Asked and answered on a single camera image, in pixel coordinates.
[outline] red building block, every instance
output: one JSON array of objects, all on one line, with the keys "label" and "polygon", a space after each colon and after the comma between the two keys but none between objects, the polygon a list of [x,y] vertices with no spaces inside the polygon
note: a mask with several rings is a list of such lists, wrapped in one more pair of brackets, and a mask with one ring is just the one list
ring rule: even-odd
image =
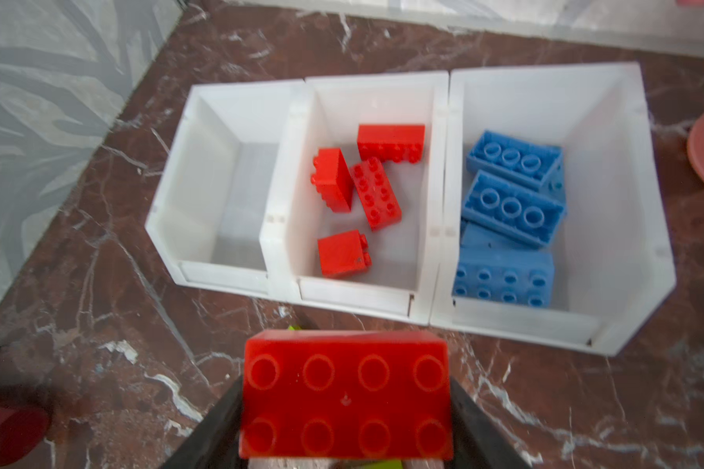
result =
[{"label": "red building block", "polygon": [[399,208],[389,178],[378,158],[369,158],[355,164],[352,166],[352,174],[371,230],[380,230],[402,220],[402,209]]},{"label": "red building block", "polygon": [[319,239],[321,273],[324,277],[339,278],[365,272],[373,264],[367,248],[368,240],[357,230]]},{"label": "red building block", "polygon": [[453,457],[446,342],[264,331],[245,344],[240,457]]},{"label": "red building block", "polygon": [[331,211],[351,211],[352,178],[341,150],[319,149],[318,156],[313,158],[313,166],[316,172],[310,176],[310,182]]},{"label": "red building block", "polygon": [[377,157],[394,163],[419,163],[424,145],[424,125],[361,124],[357,129],[357,149],[363,161]]}]

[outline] brown marble surface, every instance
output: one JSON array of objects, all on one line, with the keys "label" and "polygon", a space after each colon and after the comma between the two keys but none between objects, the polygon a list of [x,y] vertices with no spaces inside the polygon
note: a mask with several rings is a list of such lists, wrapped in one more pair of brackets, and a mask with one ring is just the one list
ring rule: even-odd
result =
[{"label": "brown marble surface", "polygon": [[536,467],[704,467],[704,185],[685,136],[704,60],[207,0],[186,12],[0,305],[0,387],[54,409],[15,467],[154,467],[290,324],[403,329],[175,286],[143,223],[191,85],[635,60],[678,286],[615,358],[433,329],[451,371]]}]

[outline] gray leaf pattern wallpaper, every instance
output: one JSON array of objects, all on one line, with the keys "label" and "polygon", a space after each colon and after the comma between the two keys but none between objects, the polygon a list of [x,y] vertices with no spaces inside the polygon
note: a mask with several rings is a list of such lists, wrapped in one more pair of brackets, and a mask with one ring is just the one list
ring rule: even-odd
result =
[{"label": "gray leaf pattern wallpaper", "polygon": [[[704,8],[675,0],[324,1],[704,41]],[[0,300],[188,3],[0,0]]]},{"label": "gray leaf pattern wallpaper", "polygon": [[0,300],[183,7],[0,0]]}]

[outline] red brick held by gripper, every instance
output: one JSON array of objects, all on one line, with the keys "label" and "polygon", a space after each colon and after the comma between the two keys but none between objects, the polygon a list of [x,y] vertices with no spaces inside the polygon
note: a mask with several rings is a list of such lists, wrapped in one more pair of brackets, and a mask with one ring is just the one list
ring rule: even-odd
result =
[{"label": "red brick held by gripper", "polygon": [[424,125],[361,124],[357,128],[357,149],[363,161],[377,157],[394,163],[419,163],[424,145]]},{"label": "red brick held by gripper", "polygon": [[357,230],[318,239],[320,272],[330,278],[365,272],[373,264],[367,249],[368,240]]},{"label": "red brick held by gripper", "polygon": [[448,349],[432,333],[267,330],[244,370],[242,458],[453,458]]},{"label": "red brick held by gripper", "polygon": [[313,166],[315,174],[310,176],[310,182],[331,211],[351,211],[353,184],[341,150],[319,149],[318,156],[313,158]]},{"label": "red brick held by gripper", "polygon": [[373,157],[355,164],[352,175],[371,230],[380,230],[402,220],[402,209],[381,160]]}]

